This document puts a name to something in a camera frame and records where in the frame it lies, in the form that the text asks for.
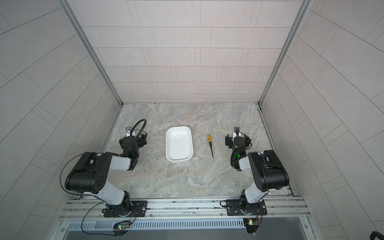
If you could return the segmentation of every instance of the metal corner post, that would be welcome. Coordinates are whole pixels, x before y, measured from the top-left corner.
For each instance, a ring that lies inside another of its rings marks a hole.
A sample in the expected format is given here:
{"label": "metal corner post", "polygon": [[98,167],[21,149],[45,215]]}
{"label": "metal corner post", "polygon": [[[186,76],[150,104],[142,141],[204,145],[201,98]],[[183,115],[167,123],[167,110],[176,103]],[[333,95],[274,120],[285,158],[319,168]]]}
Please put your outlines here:
{"label": "metal corner post", "polygon": [[121,106],[123,104],[123,102],[122,102],[119,94],[117,93],[111,80],[109,79],[107,73],[105,72],[103,65],[101,64],[101,62],[100,62],[99,58],[97,57],[93,47],[91,46],[89,40],[87,39],[82,27],[80,26],[79,22],[77,21],[76,16],[74,15],[74,13],[73,13],[71,7],[69,6],[67,0],[57,0],[57,1],[59,3],[60,7],[62,8],[65,16],[67,17],[68,21],[70,22],[76,35],[80,39],[80,42],[82,43],[85,50],[87,51],[93,64],[96,66],[96,69],[100,73],[100,76],[104,79],[108,88],[112,91],[113,95],[115,96],[116,100],[118,101],[119,105]]}

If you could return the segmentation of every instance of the tile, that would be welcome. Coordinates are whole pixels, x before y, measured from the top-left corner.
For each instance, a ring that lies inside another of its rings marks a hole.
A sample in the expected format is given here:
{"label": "tile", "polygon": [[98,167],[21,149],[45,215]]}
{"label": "tile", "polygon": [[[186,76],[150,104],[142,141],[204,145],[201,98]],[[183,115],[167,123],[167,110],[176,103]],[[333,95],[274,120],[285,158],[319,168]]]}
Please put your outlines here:
{"label": "tile", "polygon": [[1,140],[34,108],[44,95],[44,92],[24,73],[0,89],[0,112],[5,113],[0,118]]}
{"label": "tile", "polygon": [[266,28],[261,48],[282,48],[288,36],[290,28]]}
{"label": "tile", "polygon": [[295,129],[295,134],[321,184],[341,175],[334,159],[308,119],[304,119]]}
{"label": "tile", "polygon": [[241,82],[237,93],[244,94],[262,94],[265,88],[265,83],[246,83]]}
{"label": "tile", "polygon": [[201,1],[193,2],[194,27],[201,26]]}
{"label": "tile", "polygon": [[283,108],[289,123],[293,124],[294,121],[303,112],[303,110],[284,82],[281,83],[281,86],[276,93],[276,97],[279,100],[279,103],[281,104],[281,107]]}
{"label": "tile", "polygon": [[52,88],[40,101],[39,105],[57,120],[61,121],[85,88],[86,86],[82,80],[72,70]]}
{"label": "tile", "polygon": [[131,67],[136,82],[172,82],[169,67]]}
{"label": "tile", "polygon": [[195,66],[200,66],[200,48],[195,48]]}
{"label": "tile", "polygon": [[215,82],[217,67],[176,67],[178,82]]}
{"label": "tile", "polygon": [[327,35],[325,36],[324,40],[320,44],[319,48],[316,50],[318,54],[323,54],[325,48],[328,46],[332,38],[335,36],[336,32],[339,30],[339,26],[336,24],[333,24]]}
{"label": "tile", "polygon": [[295,38],[288,56],[311,83],[327,65],[327,62],[299,37]]}
{"label": "tile", "polygon": [[44,170],[47,170],[48,172],[51,172],[53,174],[55,174],[57,169],[59,168],[58,165],[53,164],[50,161],[47,161],[44,158],[39,157],[37,155],[33,158],[33,160],[31,161],[31,164],[39,168],[42,168]]}
{"label": "tile", "polygon": [[243,54],[240,60],[240,67],[245,67],[245,63],[247,62],[247,58],[248,58],[248,53],[249,53],[249,48],[243,48]]}
{"label": "tile", "polygon": [[341,135],[343,135],[347,131],[348,131],[348,128],[344,125],[344,123],[341,123],[339,126],[337,126],[335,129],[333,129],[330,133],[328,133],[321,140],[323,141],[325,146],[328,146],[331,142],[335,141],[338,137],[340,137]]}
{"label": "tile", "polygon": [[277,91],[279,90],[281,83],[283,82],[283,79],[281,78],[280,74],[276,75],[276,78],[272,82],[272,91],[276,94]]}
{"label": "tile", "polygon": [[311,48],[317,50],[330,31],[332,25],[333,23],[325,18],[312,11],[308,11],[297,35]]}
{"label": "tile", "polygon": [[296,82],[295,86],[293,87],[293,89],[291,90],[291,93],[293,95],[296,94],[297,90],[299,89],[299,87],[301,86],[301,84],[304,82],[304,80],[307,79],[304,74],[302,74],[299,78],[299,80]]}
{"label": "tile", "polygon": [[210,47],[258,48],[262,41],[264,31],[265,28],[212,28]]}
{"label": "tile", "polygon": [[92,82],[93,79],[98,75],[98,71],[89,56],[84,58],[78,64],[78,67],[80,68],[81,72],[85,75],[85,77],[88,79],[88,82]]}
{"label": "tile", "polygon": [[41,216],[41,217],[53,217],[57,211],[54,207],[47,207],[40,204],[36,204],[35,208],[31,212],[31,215]]}
{"label": "tile", "polygon": [[16,77],[56,47],[37,20],[1,34],[0,43],[0,73],[7,79]]}
{"label": "tile", "polygon": [[132,102],[136,103],[153,103],[153,102],[167,102],[167,95],[165,94],[133,94],[131,95]]}
{"label": "tile", "polygon": [[48,93],[81,61],[71,41],[66,41],[27,68],[24,73],[45,93]]}
{"label": "tile", "polygon": [[191,82],[170,82],[170,83],[157,83],[159,94],[194,94],[195,83]]}
{"label": "tile", "polygon": [[104,143],[107,139],[107,135],[109,133],[109,130],[114,123],[115,118],[117,117],[117,110],[114,108],[110,108],[107,115],[105,116],[99,131],[97,132],[95,136],[95,140],[99,143]]}
{"label": "tile", "polygon": [[241,102],[244,94],[207,94],[207,102]]}
{"label": "tile", "polygon": [[209,48],[211,29],[164,27],[153,28],[153,34],[158,48]]}
{"label": "tile", "polygon": [[121,94],[154,94],[151,83],[116,83]]}
{"label": "tile", "polygon": [[97,103],[108,89],[104,80],[100,75],[88,85],[84,92],[78,98],[78,102],[87,110],[88,113],[92,113]]}
{"label": "tile", "polygon": [[[33,157],[55,128],[34,112],[30,112],[0,143],[2,184],[0,195],[5,196],[12,188]],[[21,149],[15,149],[15,142]]]}
{"label": "tile", "polygon": [[0,29],[3,32],[9,31],[12,29],[11,25],[0,15]]}
{"label": "tile", "polygon": [[81,138],[77,137],[74,141],[79,147],[81,147],[84,151],[87,151],[90,147],[86,142],[84,142]]}
{"label": "tile", "polygon": [[148,48],[152,66],[194,66],[193,48]]}
{"label": "tile", "polygon": [[26,2],[23,0],[4,0],[0,14],[15,28],[59,8],[57,2],[48,0]]}
{"label": "tile", "polygon": [[[17,214],[18,223],[23,225],[52,177],[52,173],[34,165],[28,165],[0,203],[1,212],[7,216]],[[0,223],[2,237],[15,239],[20,228],[15,228],[14,222],[9,221],[9,218],[1,218]]]}
{"label": "tile", "polygon": [[106,66],[146,66],[140,48],[98,48]]}
{"label": "tile", "polygon": [[87,36],[89,42],[94,48],[105,48],[105,43],[103,38],[100,35],[100,32],[95,26],[85,26],[83,27],[85,35]]}
{"label": "tile", "polygon": [[200,93],[233,93],[234,87],[235,83],[230,82],[202,82],[200,83]]}
{"label": "tile", "polygon": [[201,66],[239,66],[241,48],[202,48]]}
{"label": "tile", "polygon": [[299,177],[299,174],[297,173],[297,170],[289,154],[289,151],[284,143],[283,137],[280,134],[280,131],[276,131],[274,133],[274,137],[276,140],[278,152],[280,153],[280,160],[283,163],[285,170],[288,172],[290,182],[295,182],[300,177]]}
{"label": "tile", "polygon": [[44,19],[44,16],[39,17],[36,19],[41,27],[43,27],[44,31],[48,34],[49,38],[54,42],[56,46],[59,46],[61,44],[61,41],[56,36],[55,32],[52,30],[50,25],[47,23],[47,21]]}
{"label": "tile", "polygon": [[288,56],[284,59],[284,62],[280,67],[279,74],[289,90],[292,90],[295,87],[297,81],[301,77],[301,71]]}
{"label": "tile", "polygon": [[378,108],[381,108],[382,106],[384,106],[384,90],[381,91],[378,95],[376,95],[371,101]]}
{"label": "tile", "polygon": [[323,183],[321,186],[323,187],[324,192],[327,193],[348,186],[348,183],[343,176],[340,176]]}
{"label": "tile", "polygon": [[258,102],[261,97],[261,94],[244,94],[243,102]]}
{"label": "tile", "polygon": [[268,103],[268,106],[270,107],[271,109],[271,112],[272,112],[272,115],[276,115],[277,111],[281,108],[280,107],[280,103],[279,101],[277,100],[275,94],[273,93],[273,91],[269,91],[265,100],[267,101]]}
{"label": "tile", "polygon": [[304,151],[291,125],[289,124],[285,113],[281,114],[281,116],[276,120],[276,123],[277,123],[277,126],[279,127],[281,136],[283,137],[283,140],[289,151],[289,154],[292,157],[292,160],[295,160],[296,158],[301,156],[304,153]]}
{"label": "tile", "polygon": [[167,94],[168,102],[206,102],[206,94]]}
{"label": "tile", "polygon": [[[60,202],[62,201],[65,192],[61,189],[60,183],[59,183],[59,176],[61,169],[63,169],[64,165],[74,156],[84,153],[84,150],[79,147],[77,144],[73,144],[71,148],[66,150],[68,152],[63,160],[63,163],[61,163],[59,169],[60,171],[57,171],[56,174],[53,176],[52,180],[49,182],[48,186],[44,186],[43,194],[40,193],[39,196],[40,199],[38,200],[38,204],[44,205],[47,207],[54,207],[58,208],[60,205]],[[77,161],[80,159],[80,156],[73,159],[63,170],[63,174],[61,176],[62,183],[65,182],[65,179],[67,178],[68,174],[71,172],[72,168],[75,166]]]}
{"label": "tile", "polygon": [[224,67],[222,82],[256,82],[261,67]]}
{"label": "tile", "polygon": [[323,227],[326,237],[347,237],[341,225]]}
{"label": "tile", "polygon": [[308,80],[304,80],[295,98],[320,138],[341,124],[341,120]]}
{"label": "tile", "polygon": [[107,48],[155,48],[152,28],[98,27]]}
{"label": "tile", "polygon": [[300,2],[263,2],[256,27],[290,28],[300,5]]}
{"label": "tile", "polygon": [[101,100],[103,101],[103,103],[105,104],[105,106],[109,110],[111,108],[113,102],[115,101],[115,96],[110,90],[107,90],[104,93],[104,95],[101,97]]}
{"label": "tile", "polygon": [[295,165],[295,167],[298,167],[300,164],[302,164],[303,162],[305,162],[307,160],[308,160],[307,155],[305,155],[305,153],[303,153],[293,161],[293,164]]}
{"label": "tile", "polygon": [[327,149],[371,221],[382,220],[384,210],[379,206],[384,192],[377,191],[374,186],[384,184],[383,173],[350,132],[332,142]]}
{"label": "tile", "polygon": [[141,26],[194,26],[192,1],[136,1]]}
{"label": "tile", "polygon": [[280,54],[279,48],[249,49],[246,66],[273,67]]}
{"label": "tile", "polygon": [[74,45],[74,47],[76,48],[77,52],[80,54],[81,58],[85,58],[88,55],[88,53],[85,50],[83,44],[80,42],[80,39],[78,38],[78,36],[75,35],[71,37],[70,40]]}
{"label": "tile", "polygon": [[202,1],[201,26],[248,27],[253,2]]}
{"label": "tile", "polygon": [[135,1],[129,0],[127,1],[129,12],[131,13],[132,21],[134,26],[141,26],[139,15],[136,11],[136,4]]}
{"label": "tile", "polygon": [[75,35],[71,24],[61,9],[48,13],[44,19],[62,43]]}
{"label": "tile", "polygon": [[384,18],[381,18],[380,21],[375,25],[375,27],[369,32],[369,34],[364,38],[369,44],[373,44],[384,32]]}
{"label": "tile", "polygon": [[79,110],[71,107],[40,149],[38,155],[56,165],[60,165],[86,120]]}
{"label": "tile", "polygon": [[368,99],[384,89],[384,81],[380,80],[384,75],[384,53],[344,29],[336,32],[322,57]]}
{"label": "tile", "polygon": [[383,12],[384,3],[381,1],[368,0],[351,3],[348,0],[341,0],[327,1],[319,14],[364,39],[379,22]]}
{"label": "tile", "polygon": [[359,142],[384,130],[383,113],[332,66],[313,86]]}
{"label": "tile", "polygon": [[105,67],[105,71],[113,83],[132,82],[125,67]]}
{"label": "tile", "polygon": [[84,26],[133,26],[126,1],[73,0]]}
{"label": "tile", "polygon": [[382,146],[383,140],[384,132],[381,132],[361,144],[364,150],[382,171],[384,171],[384,147]]}
{"label": "tile", "polygon": [[332,206],[327,199],[327,195],[324,193],[309,161],[298,166],[297,172],[300,175],[300,179],[308,194],[320,225],[322,227],[339,225],[340,222],[338,217],[332,209]]}
{"label": "tile", "polygon": [[292,126],[293,130],[295,130],[306,117],[307,116],[305,115],[305,113],[302,112],[300,114],[300,116],[292,123],[291,126]]}
{"label": "tile", "polygon": [[37,104],[32,111],[34,111],[37,115],[39,115],[42,119],[47,121],[49,124],[51,124],[53,127],[57,127],[59,124],[59,121],[49,114],[44,108],[42,108],[39,104]]}
{"label": "tile", "polygon": [[[362,208],[359,200],[350,187],[343,187],[327,193],[327,197],[335,210],[348,239],[364,239],[375,230],[372,222]],[[359,219],[357,228],[353,223]]]}
{"label": "tile", "polygon": [[89,112],[87,110],[85,110],[85,108],[78,101],[76,101],[74,103],[74,106],[77,108],[77,110],[79,110],[81,112],[81,114],[85,118],[89,118],[89,116],[90,116]]}

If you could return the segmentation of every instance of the white tile wall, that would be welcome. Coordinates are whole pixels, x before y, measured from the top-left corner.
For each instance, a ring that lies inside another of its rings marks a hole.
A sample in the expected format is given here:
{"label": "white tile wall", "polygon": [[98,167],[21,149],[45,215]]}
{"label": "white tile wall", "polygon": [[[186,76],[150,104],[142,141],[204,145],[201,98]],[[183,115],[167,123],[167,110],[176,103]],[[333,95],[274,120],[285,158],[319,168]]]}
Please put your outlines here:
{"label": "white tile wall", "polygon": [[[262,105],[290,179],[300,178],[293,188],[308,196],[324,239],[357,240],[383,230],[384,196],[376,187],[384,179],[383,7],[373,0],[314,0]],[[295,104],[286,104],[292,95],[303,111],[298,117]],[[297,119],[283,124],[285,115]],[[304,153],[292,168],[286,149],[294,149],[295,137]],[[356,218],[364,222],[359,228]]]}

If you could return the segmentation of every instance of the white rectangular dish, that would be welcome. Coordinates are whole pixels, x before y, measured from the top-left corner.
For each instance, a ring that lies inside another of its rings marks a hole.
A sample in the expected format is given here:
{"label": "white rectangular dish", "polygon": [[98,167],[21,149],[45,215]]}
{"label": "white rectangular dish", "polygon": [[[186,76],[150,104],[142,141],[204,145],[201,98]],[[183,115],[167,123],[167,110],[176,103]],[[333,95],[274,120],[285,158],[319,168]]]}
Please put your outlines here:
{"label": "white rectangular dish", "polygon": [[188,162],[193,156],[191,129],[171,127],[166,133],[166,158],[171,163]]}

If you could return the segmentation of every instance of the wire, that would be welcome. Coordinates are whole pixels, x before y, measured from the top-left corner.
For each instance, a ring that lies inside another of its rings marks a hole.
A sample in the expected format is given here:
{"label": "wire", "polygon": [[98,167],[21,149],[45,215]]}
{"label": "wire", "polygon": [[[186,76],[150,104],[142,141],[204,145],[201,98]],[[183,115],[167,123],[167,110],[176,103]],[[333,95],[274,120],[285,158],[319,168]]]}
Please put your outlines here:
{"label": "wire", "polygon": [[115,234],[88,233],[88,232],[85,232],[84,229],[83,229],[83,222],[84,222],[85,216],[92,210],[92,208],[94,208],[94,207],[96,207],[97,205],[102,204],[102,203],[104,203],[104,202],[98,203],[98,204],[96,204],[95,206],[91,207],[91,209],[89,209],[88,212],[84,215],[83,220],[81,221],[81,230],[82,230],[83,233],[88,234],[88,235],[97,235],[97,234],[99,234],[99,235],[106,235],[106,236],[115,236]]}

